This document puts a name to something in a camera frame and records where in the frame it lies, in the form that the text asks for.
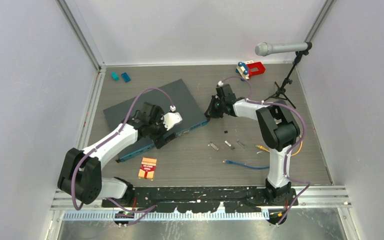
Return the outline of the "dark network switch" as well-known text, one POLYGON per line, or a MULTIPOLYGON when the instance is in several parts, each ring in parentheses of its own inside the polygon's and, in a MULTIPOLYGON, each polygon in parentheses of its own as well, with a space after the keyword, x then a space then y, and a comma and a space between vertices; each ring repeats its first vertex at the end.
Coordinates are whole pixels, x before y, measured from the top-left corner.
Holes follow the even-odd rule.
MULTIPOLYGON (((171 134, 176 134, 177 137, 180 137, 208 123, 204 112, 200 109, 197 101, 182 79, 163 85, 160 89, 171 97, 175 103, 176 111, 179 112, 182 117, 182 122, 174 126, 173 129, 164 135, 165 137, 171 134)), ((123 122, 133 101, 134 98, 131 98, 103 110, 107 125, 111 131, 117 129, 119 124, 123 122)), ((160 106, 165 113, 170 110, 170 100, 163 93, 151 90, 139 97, 131 114, 133 115, 137 110, 140 110, 145 102, 160 106)), ((115 161, 118 163, 126 162, 154 148, 155 144, 147 136, 123 149, 115 161)))

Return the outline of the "silver SFP transceiver module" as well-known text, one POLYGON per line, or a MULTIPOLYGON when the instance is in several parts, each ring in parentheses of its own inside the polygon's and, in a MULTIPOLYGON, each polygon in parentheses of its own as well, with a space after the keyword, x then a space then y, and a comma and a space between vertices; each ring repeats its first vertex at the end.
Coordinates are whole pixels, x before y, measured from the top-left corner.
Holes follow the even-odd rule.
POLYGON ((234 149, 235 149, 235 147, 234 147, 230 142, 228 142, 227 140, 225 140, 224 143, 225 143, 231 150, 234 150, 234 149))

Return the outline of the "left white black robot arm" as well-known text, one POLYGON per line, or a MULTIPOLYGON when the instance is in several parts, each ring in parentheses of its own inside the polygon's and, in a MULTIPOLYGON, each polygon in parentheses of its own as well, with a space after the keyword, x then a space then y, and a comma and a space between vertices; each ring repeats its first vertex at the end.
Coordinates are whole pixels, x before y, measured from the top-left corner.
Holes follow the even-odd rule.
POLYGON ((160 149, 176 137, 173 127, 182 122, 174 106, 168 112, 154 104, 145 102, 134 114, 130 112, 116 129, 98 142, 83 149, 71 148, 65 155, 57 181, 57 188, 71 196, 73 205, 91 204, 96 199, 114 199, 121 207, 133 202, 133 193, 127 181, 119 178, 104 178, 104 166, 117 154, 143 138, 150 138, 160 149))

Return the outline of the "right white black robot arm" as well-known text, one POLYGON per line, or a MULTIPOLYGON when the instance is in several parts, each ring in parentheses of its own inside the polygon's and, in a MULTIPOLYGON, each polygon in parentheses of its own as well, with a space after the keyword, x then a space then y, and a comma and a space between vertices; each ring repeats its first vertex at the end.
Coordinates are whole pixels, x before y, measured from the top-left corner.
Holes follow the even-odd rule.
POLYGON ((292 147, 301 134, 290 107, 283 101, 257 102, 236 97, 229 84, 216 87, 205 116, 209 119, 224 115, 256 120, 269 149, 269 173, 265 180, 264 196, 271 205, 279 205, 291 191, 289 179, 292 147))

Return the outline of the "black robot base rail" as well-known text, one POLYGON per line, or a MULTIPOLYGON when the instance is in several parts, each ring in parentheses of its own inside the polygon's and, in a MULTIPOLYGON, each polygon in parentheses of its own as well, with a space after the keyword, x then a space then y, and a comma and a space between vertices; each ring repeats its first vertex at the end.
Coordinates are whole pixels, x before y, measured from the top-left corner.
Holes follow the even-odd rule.
POLYGON ((156 213, 191 212, 193 214, 214 213, 224 209, 225 213, 257 213, 262 207, 284 210, 293 201, 295 189, 271 198, 264 187, 257 186, 205 186, 205 187, 129 187, 119 199, 103 200, 102 207, 135 207, 146 210, 153 207, 156 213))

